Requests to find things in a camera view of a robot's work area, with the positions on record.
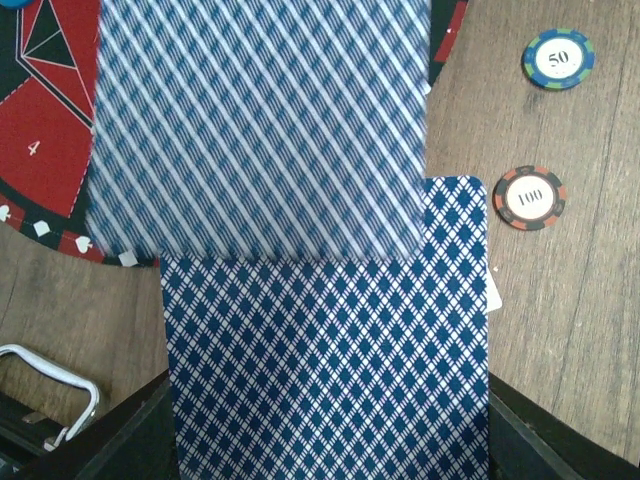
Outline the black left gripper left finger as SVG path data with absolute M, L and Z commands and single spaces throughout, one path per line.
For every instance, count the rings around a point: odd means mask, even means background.
M 168 373 L 163 372 L 16 479 L 176 479 Z

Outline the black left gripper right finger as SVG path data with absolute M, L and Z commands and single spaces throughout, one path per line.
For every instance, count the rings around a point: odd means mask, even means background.
M 489 375 L 491 479 L 637 479 L 639 467 Z

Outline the blue patterned card deck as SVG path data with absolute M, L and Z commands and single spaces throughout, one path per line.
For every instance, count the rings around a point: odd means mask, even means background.
M 160 262 L 184 479 L 485 479 L 487 194 L 429 178 L 406 259 Z

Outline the brown poker chip stack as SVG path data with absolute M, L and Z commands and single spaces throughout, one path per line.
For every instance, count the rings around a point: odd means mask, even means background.
M 552 226 L 561 217 L 567 190 L 545 167 L 524 165 L 499 179 L 492 198 L 496 212 L 508 225 L 536 231 Z

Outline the teal poker chip stack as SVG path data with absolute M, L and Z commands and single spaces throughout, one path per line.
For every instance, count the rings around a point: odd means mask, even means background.
M 537 87 L 567 90 L 582 83 L 595 65 L 595 50 L 580 31 L 554 28 L 534 37 L 522 54 L 522 69 Z

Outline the blue dealer button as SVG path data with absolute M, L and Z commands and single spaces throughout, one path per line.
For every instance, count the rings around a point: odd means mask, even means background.
M 0 5 L 4 8 L 15 10 L 28 6 L 32 0 L 0 0 Z

